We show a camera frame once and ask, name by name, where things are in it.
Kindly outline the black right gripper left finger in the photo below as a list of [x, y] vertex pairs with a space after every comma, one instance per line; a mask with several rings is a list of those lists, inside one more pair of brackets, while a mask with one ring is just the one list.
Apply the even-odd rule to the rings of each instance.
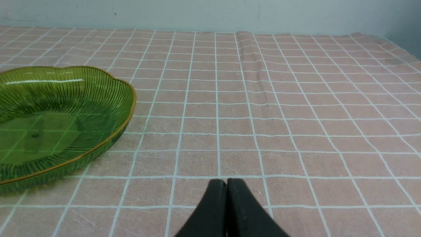
[[176, 237], [225, 237], [227, 185], [223, 180], [212, 179], [199, 204]]

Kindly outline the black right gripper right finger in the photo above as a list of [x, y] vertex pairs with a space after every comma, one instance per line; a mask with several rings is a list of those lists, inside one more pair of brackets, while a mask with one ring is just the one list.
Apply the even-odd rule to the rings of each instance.
[[288, 237], [259, 204], [243, 179], [227, 180], [228, 237]]

